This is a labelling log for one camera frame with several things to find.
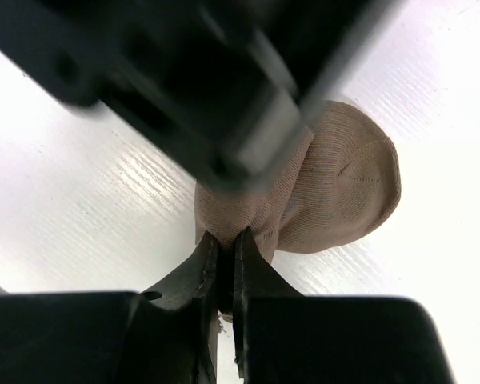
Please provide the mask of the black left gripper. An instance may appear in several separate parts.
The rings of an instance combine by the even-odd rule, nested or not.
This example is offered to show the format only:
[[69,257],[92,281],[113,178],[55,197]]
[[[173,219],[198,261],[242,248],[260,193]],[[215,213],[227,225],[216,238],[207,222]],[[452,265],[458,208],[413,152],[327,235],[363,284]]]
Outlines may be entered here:
[[0,1],[0,51],[217,190],[264,186],[392,1]]

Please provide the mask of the taupe sock with maroon cuff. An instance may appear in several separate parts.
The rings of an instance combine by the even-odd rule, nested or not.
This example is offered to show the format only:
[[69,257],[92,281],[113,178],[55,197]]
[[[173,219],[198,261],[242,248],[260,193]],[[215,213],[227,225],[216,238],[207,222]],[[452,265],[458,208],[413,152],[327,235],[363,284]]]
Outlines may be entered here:
[[401,190],[390,137],[356,106],[329,101],[268,189],[221,194],[196,185],[195,239],[210,233],[230,250],[249,228],[268,262],[276,251],[314,254],[379,228]]

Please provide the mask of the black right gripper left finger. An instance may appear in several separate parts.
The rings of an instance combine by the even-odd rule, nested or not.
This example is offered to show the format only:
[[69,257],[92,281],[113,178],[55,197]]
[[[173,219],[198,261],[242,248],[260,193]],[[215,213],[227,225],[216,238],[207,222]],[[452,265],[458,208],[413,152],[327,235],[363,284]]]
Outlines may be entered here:
[[214,383],[218,244],[149,289],[0,295],[0,383]]

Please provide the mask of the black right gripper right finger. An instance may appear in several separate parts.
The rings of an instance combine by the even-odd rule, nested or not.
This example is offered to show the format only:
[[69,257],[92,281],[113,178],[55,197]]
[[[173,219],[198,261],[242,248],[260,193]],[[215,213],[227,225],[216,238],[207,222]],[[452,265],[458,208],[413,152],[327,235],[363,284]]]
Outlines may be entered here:
[[436,327],[418,302],[391,296],[305,296],[235,242],[234,343],[247,383],[452,383]]

